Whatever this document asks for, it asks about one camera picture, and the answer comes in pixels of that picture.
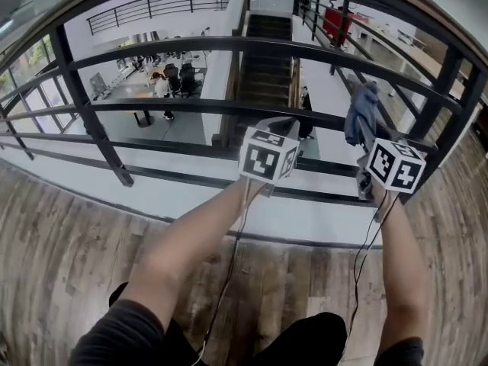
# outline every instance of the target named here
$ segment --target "red object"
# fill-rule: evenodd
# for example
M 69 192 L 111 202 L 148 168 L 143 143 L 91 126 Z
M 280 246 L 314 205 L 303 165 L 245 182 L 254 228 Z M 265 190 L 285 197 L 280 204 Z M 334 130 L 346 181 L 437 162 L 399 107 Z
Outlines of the red object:
M 335 24 L 337 27 L 340 27 L 341 25 L 341 14 L 338 13 L 336 10 L 327 8 L 326 9 L 326 19 L 333 24 Z M 351 25 L 351 21 L 346 19 L 345 20 L 345 26 L 344 30 L 347 33 L 349 31 L 349 26 Z M 324 21 L 323 22 L 323 29 L 327 31 L 330 35 L 332 35 L 335 39 L 337 39 L 337 36 L 339 35 L 339 31 L 335 29 L 333 26 L 331 26 L 328 22 Z M 341 46 L 344 44 L 345 37 L 342 38 L 342 43 Z

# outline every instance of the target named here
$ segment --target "black sleeve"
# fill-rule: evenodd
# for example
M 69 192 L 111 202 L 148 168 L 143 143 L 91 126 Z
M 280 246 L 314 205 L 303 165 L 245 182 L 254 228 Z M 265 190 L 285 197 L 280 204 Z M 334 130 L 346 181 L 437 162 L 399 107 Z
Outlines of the black sleeve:
M 80 338 L 71 365 L 149 364 L 158 357 L 164 331 L 143 305 L 119 300 Z
M 392 345 L 381 354 L 374 366 L 420 366 L 424 357 L 423 342 L 420 338 L 408 338 Z

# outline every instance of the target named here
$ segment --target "wooden floor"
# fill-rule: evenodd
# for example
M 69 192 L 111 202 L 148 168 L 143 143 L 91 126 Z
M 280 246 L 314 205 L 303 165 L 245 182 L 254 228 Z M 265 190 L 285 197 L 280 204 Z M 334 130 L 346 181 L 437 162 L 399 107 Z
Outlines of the wooden floor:
M 0 330 L 15 364 L 66 364 L 163 223 L 74 197 L 0 163 Z M 432 273 L 425 365 L 478 365 L 488 349 L 488 165 L 472 133 L 407 204 Z M 200 346 L 231 239 L 188 279 L 175 318 Z M 242 364 L 296 319 L 349 320 L 355 251 L 243 241 L 204 360 Z M 381 251 L 360 283 L 344 365 L 371 365 L 385 317 Z

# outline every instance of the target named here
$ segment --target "blue jacket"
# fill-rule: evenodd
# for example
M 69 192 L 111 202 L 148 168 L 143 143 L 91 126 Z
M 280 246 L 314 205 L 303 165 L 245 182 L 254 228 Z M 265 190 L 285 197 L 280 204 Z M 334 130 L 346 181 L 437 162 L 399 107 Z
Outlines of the blue jacket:
M 356 146 L 362 137 L 357 119 L 361 115 L 368 122 L 371 132 L 376 134 L 376 107 L 378 88 L 373 82 L 366 82 L 351 96 L 351 106 L 345 117 L 344 134 L 348 144 Z

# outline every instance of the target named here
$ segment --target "light fixture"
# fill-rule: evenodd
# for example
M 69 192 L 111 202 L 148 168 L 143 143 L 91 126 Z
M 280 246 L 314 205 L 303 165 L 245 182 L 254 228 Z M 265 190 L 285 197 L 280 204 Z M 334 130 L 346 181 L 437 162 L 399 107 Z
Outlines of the light fixture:
M 9 21 L 6 21 L 1 27 L 0 27 L 0 33 L 3 33 L 5 30 L 7 30 L 12 23 L 14 23 L 14 19 L 10 19 Z

